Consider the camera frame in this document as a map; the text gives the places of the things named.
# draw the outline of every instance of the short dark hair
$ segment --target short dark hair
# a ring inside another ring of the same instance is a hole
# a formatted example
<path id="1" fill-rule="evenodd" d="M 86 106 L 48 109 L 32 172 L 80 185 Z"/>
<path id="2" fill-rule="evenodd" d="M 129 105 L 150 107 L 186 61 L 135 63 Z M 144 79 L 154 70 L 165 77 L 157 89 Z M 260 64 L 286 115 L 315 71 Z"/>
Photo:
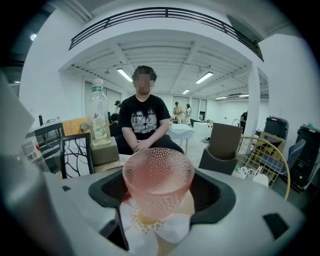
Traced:
<path id="1" fill-rule="evenodd" d="M 119 114 L 114 113 L 111 115 L 111 122 L 118 121 L 118 119 L 119 119 Z"/>
<path id="2" fill-rule="evenodd" d="M 150 79 L 156 81 L 157 75 L 152 67 L 149 66 L 138 66 L 133 72 L 132 79 L 139 80 L 139 74 L 150 74 Z"/>

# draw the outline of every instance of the pink glass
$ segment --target pink glass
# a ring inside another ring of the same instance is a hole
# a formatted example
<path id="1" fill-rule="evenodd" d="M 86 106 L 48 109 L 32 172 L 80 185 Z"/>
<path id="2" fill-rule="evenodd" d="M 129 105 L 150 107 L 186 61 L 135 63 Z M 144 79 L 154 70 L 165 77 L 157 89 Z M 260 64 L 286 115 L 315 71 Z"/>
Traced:
<path id="1" fill-rule="evenodd" d="M 176 150 L 149 148 L 133 154 L 122 174 L 141 212 L 159 220 L 181 204 L 195 169 L 190 160 Z"/>

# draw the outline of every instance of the bottle label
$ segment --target bottle label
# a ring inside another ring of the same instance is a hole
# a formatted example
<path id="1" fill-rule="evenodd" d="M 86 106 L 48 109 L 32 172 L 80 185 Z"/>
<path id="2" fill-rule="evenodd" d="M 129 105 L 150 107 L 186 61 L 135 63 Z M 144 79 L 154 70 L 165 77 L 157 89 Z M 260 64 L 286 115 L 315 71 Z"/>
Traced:
<path id="1" fill-rule="evenodd" d="M 93 86 L 92 91 L 93 92 L 102 92 L 102 86 Z"/>
<path id="2" fill-rule="evenodd" d="M 104 104 L 102 101 L 94 102 L 94 113 L 91 117 L 93 125 L 94 139 L 99 140 L 107 137 L 107 125 L 104 115 Z"/>

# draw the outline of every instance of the metal railing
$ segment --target metal railing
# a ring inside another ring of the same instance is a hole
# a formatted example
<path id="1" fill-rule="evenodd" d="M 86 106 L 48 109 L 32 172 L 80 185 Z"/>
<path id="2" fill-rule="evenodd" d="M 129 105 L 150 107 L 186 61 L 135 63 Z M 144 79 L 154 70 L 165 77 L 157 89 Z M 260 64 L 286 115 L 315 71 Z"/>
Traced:
<path id="1" fill-rule="evenodd" d="M 87 39 L 88 37 L 94 35 L 95 33 L 101 30 L 110 28 L 114 25 L 121 24 L 124 22 L 146 19 L 146 18 L 174 18 L 174 19 L 193 21 L 193 22 L 201 23 L 203 25 L 210 26 L 238 40 L 239 42 L 244 44 L 246 47 L 248 47 L 251 51 L 253 51 L 261 60 L 263 60 L 258 44 L 248 39 L 240 31 L 234 29 L 232 26 L 228 25 L 227 23 L 224 23 L 221 20 L 218 20 L 214 17 L 211 17 L 209 15 L 206 15 L 200 12 L 181 9 L 181 8 L 173 8 L 173 7 L 140 8 L 140 9 L 129 10 L 129 11 L 112 15 L 108 18 L 100 20 L 97 23 L 87 27 L 85 30 L 81 31 L 74 38 L 72 38 L 69 50 L 71 50 L 77 44 L 79 44 L 83 40 Z"/>

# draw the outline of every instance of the person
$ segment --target person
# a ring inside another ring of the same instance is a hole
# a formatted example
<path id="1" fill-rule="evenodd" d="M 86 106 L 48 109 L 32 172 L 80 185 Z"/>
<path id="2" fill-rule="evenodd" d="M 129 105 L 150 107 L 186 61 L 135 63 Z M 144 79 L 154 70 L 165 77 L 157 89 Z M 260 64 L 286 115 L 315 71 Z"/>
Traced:
<path id="1" fill-rule="evenodd" d="M 248 116 L 248 110 L 244 112 L 240 117 L 240 127 L 242 127 L 242 134 L 244 134 L 245 132 L 247 116 Z"/>
<path id="2" fill-rule="evenodd" d="M 184 112 L 184 123 L 188 126 L 190 123 L 190 116 L 191 116 L 191 107 L 190 104 L 186 105 L 186 112 Z"/>
<path id="3" fill-rule="evenodd" d="M 117 101 L 114 103 L 114 105 L 116 106 L 116 107 L 115 107 L 115 110 L 114 110 L 114 113 L 115 113 L 115 114 L 119 114 L 119 112 L 120 112 L 120 107 L 121 107 L 121 101 L 120 101 L 120 100 L 117 100 Z"/>
<path id="4" fill-rule="evenodd" d="M 182 114 L 184 113 L 182 107 L 179 106 L 179 102 L 175 103 L 175 108 L 173 109 L 173 114 L 175 119 L 178 120 L 178 124 L 182 124 Z"/>
<path id="5" fill-rule="evenodd" d="M 118 127 L 118 119 L 119 114 L 113 113 L 111 115 L 111 125 L 110 125 L 110 136 L 111 137 L 117 137 L 122 135 L 121 128 Z"/>
<path id="6" fill-rule="evenodd" d="M 157 75 L 149 66 L 139 66 L 132 75 L 136 94 L 125 99 L 118 125 L 123 136 L 115 138 L 119 154 L 132 155 L 148 148 L 167 148 L 184 153 L 168 135 L 170 114 L 164 101 L 152 94 Z"/>
<path id="7" fill-rule="evenodd" d="M 111 114 L 109 111 L 108 111 L 108 121 L 109 121 L 109 125 L 111 125 Z"/>

